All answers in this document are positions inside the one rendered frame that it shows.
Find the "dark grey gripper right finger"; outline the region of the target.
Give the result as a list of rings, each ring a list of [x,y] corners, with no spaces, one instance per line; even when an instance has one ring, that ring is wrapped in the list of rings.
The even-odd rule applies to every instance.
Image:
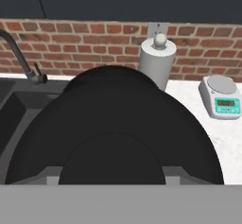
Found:
[[[180,166],[163,167],[165,182],[167,185],[204,185],[206,181],[190,176]]]

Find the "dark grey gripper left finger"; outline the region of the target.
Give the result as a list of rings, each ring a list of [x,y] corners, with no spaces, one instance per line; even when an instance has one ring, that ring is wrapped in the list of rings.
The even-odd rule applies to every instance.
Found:
[[[22,181],[17,181],[17,185],[27,184],[27,185],[58,185],[61,175],[61,166],[48,166],[37,176],[27,178]]]

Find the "dark grey sink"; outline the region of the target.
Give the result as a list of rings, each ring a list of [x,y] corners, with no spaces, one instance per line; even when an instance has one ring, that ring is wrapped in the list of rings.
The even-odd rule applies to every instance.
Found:
[[[27,79],[0,78],[0,184],[5,183],[9,161],[28,125],[66,85],[66,80],[33,86]]]

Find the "white kitchen scale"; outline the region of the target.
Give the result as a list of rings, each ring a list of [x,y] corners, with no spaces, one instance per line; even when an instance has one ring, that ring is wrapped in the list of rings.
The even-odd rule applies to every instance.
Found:
[[[199,84],[199,93],[211,118],[236,120],[242,116],[242,94],[231,78],[222,75],[204,77]]]

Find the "white paper towel roll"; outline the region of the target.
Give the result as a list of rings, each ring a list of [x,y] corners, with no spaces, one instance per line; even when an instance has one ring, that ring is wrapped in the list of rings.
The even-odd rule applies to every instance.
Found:
[[[141,44],[139,70],[164,91],[177,53],[177,46],[167,39],[165,48],[157,50],[153,47],[153,39],[146,39]]]

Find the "grey curved sink tap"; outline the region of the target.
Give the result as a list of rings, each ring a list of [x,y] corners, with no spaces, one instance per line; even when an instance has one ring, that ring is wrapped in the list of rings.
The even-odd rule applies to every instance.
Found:
[[[34,72],[27,64],[26,59],[18,47],[15,40],[12,38],[12,36],[4,29],[0,29],[0,38],[3,38],[9,45],[9,48],[15,55],[16,59],[18,60],[19,64],[22,66],[24,73],[26,75],[26,78],[31,81],[34,85],[40,85],[45,84],[48,81],[47,75],[43,74],[38,67],[38,64],[35,63],[34,67],[36,69],[36,72]]]

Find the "white paper towel holder knob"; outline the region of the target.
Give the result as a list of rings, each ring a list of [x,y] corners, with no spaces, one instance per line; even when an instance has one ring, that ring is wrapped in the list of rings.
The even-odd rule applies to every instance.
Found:
[[[165,48],[166,42],[166,36],[163,33],[159,33],[153,39],[153,47],[157,50],[163,50]]]

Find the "grey wall socket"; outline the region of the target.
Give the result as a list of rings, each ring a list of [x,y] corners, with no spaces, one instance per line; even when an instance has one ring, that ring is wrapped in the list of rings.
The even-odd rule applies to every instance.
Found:
[[[154,23],[149,22],[147,24],[147,38],[154,38],[157,34],[167,35],[169,23]]]

